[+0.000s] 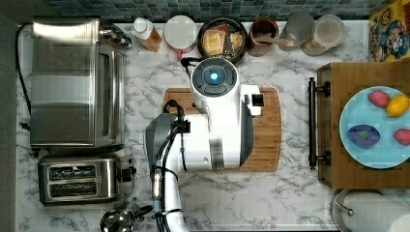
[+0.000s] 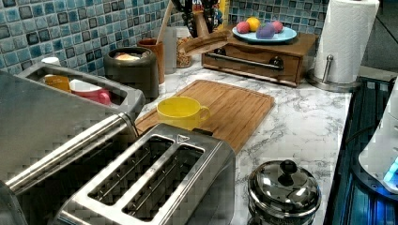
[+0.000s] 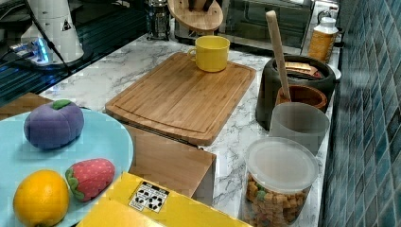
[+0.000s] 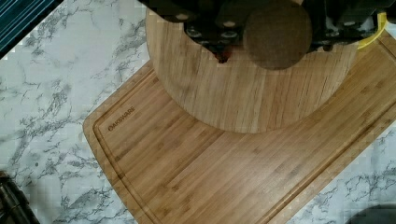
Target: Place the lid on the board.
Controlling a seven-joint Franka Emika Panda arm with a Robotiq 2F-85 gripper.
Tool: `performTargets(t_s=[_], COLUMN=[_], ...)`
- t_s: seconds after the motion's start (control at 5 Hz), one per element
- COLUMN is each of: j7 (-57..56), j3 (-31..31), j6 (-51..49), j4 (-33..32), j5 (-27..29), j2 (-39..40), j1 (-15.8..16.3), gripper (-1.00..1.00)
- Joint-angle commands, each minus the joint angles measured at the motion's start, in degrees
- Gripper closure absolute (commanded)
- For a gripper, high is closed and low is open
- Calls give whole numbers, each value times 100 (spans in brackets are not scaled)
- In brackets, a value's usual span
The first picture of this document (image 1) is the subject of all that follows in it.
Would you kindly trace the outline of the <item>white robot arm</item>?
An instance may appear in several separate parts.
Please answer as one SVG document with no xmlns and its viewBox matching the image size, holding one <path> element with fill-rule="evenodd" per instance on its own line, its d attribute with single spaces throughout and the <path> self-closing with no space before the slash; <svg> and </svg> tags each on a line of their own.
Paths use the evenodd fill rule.
<svg viewBox="0 0 410 232">
<path fill-rule="evenodd" d="M 199 59 L 189 77 L 198 112 L 188 114 L 177 101 L 167 101 L 144 135 L 159 232 L 190 232 L 178 174 L 242 166 L 253 148 L 252 118 L 264 106 L 260 88 L 241 83 L 237 68 L 226 59 Z"/>
</svg>

